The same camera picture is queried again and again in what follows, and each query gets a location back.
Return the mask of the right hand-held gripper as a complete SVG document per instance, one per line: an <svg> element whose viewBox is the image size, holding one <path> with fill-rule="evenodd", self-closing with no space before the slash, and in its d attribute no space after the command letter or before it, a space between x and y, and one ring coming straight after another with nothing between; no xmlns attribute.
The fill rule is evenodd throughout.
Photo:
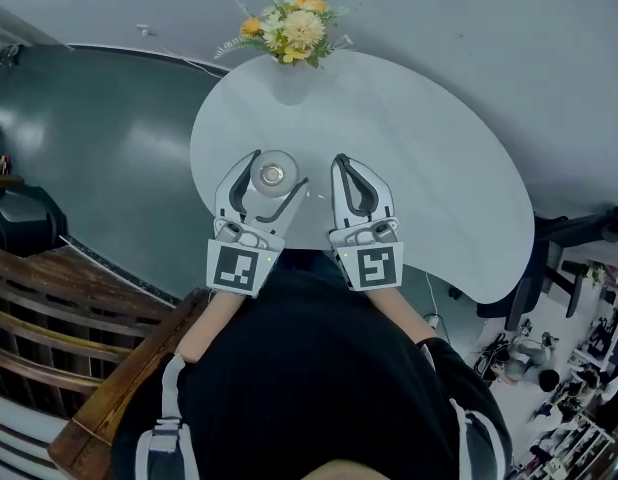
<svg viewBox="0 0 618 480"><path fill-rule="evenodd" d="M399 287L404 243L396 234L389 185L366 164L340 153L332 162L331 186L336 230L328 239L349 289Z"/></svg>

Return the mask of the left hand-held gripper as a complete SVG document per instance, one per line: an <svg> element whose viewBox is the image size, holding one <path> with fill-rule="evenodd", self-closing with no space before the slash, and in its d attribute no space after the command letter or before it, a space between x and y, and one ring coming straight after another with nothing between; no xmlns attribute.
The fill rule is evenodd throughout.
<svg viewBox="0 0 618 480"><path fill-rule="evenodd" d="M273 198L249 190L246 211L243 197L251 181L251 167L260 155L260 150L254 150L240 159L216 188L215 236L207 245L209 289L256 298L285 249L282 237L307 195L307 177L284 196ZM228 218L245 218L246 225Z"/></svg>

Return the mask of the person's left forearm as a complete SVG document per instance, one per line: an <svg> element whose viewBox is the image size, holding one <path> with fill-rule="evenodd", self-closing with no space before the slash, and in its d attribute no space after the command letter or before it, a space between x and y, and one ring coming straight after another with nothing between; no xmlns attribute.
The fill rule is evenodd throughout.
<svg viewBox="0 0 618 480"><path fill-rule="evenodd" d="M196 363L236 315L246 297L217 292L205 310L178 343L175 353L187 363Z"/></svg>

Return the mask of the person's right forearm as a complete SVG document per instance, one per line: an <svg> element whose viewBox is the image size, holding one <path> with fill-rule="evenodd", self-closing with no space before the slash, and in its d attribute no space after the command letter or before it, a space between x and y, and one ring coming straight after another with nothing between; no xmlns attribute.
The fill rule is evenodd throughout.
<svg viewBox="0 0 618 480"><path fill-rule="evenodd" d="M366 291L373 306L398 326L409 338L419 344L436 338L435 330L415 311L397 288L389 287Z"/></svg>

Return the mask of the white curved table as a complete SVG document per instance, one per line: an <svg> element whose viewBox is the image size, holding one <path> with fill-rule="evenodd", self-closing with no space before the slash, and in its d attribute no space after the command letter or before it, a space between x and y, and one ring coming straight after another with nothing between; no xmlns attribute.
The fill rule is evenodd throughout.
<svg viewBox="0 0 618 480"><path fill-rule="evenodd" d="M205 205L254 150L287 152L309 181L286 236L291 248L326 247L330 167L344 153L388 183L408 266L478 303L504 298L527 266L533 211L506 150L462 101L403 66L347 50L319 68L267 56L240 65L205 98L191 132Z"/></svg>

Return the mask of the yellow orange flower bouquet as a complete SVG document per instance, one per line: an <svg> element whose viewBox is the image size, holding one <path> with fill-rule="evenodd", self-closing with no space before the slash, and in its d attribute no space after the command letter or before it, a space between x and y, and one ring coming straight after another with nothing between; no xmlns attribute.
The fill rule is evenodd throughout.
<svg viewBox="0 0 618 480"><path fill-rule="evenodd" d="M354 46L347 34L337 39L330 37L346 10L332 7L326 0L269 0L269 6L259 13L241 2L236 5L245 20L238 35L217 48L216 60L252 48L282 66L305 64L319 68L321 61L335 51Z"/></svg>

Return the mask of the person's black shirt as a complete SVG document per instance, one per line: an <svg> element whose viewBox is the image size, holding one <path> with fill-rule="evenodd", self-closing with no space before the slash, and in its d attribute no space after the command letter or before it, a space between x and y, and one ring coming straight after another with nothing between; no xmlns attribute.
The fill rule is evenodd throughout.
<svg viewBox="0 0 618 480"><path fill-rule="evenodd" d="M504 480L512 443L478 375L419 344L318 251L284 253L196 363L136 390L114 480Z"/></svg>

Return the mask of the black office chair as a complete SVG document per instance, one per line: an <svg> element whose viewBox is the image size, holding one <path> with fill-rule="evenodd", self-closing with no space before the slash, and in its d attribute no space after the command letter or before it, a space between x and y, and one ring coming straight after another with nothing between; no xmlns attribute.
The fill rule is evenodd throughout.
<svg viewBox="0 0 618 480"><path fill-rule="evenodd" d="M598 241L618 243L618 206L604 213L573 219L566 216L555 219L535 216L534 219L533 248L521 279L503 299L477 306L477 315L481 318L503 318L507 331L516 330L522 316L535 308L544 281L547 279L570 296L566 316L571 318L574 315L582 290L586 266L570 261L564 268L566 272L574 276L574 280L569 281L548 264L552 244L571 248Z"/></svg>

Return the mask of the dark wooden bench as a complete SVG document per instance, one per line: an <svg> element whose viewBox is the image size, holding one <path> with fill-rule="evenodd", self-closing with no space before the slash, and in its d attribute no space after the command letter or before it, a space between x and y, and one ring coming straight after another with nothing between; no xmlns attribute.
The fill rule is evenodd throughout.
<svg viewBox="0 0 618 480"><path fill-rule="evenodd" d="M207 299L165 301L69 247L0 250L0 395L68 420L48 447L67 480L113 480L126 406Z"/></svg>

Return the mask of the black bag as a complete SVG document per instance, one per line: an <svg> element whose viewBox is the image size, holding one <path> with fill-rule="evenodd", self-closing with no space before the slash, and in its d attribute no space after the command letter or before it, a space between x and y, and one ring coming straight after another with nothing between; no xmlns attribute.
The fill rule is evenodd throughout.
<svg viewBox="0 0 618 480"><path fill-rule="evenodd" d="M65 245L67 220L40 187L0 188L0 249L28 257Z"/></svg>

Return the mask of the cluttered storage shelf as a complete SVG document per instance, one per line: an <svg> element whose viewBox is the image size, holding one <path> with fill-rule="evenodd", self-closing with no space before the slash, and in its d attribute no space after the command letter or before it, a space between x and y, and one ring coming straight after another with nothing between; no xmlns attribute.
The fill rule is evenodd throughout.
<svg viewBox="0 0 618 480"><path fill-rule="evenodd" d="M605 273L590 329L546 404L563 421L534 442L523 480L591 480L597 462L614 455L617 433L599 422L599 411L618 394L618 271Z"/></svg>

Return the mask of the white black-striped panel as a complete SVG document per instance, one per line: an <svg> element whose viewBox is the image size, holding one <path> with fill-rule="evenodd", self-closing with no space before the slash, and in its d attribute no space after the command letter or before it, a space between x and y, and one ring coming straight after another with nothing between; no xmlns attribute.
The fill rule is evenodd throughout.
<svg viewBox="0 0 618 480"><path fill-rule="evenodd" d="M0 395L0 480L67 480L48 454L67 423Z"/></svg>

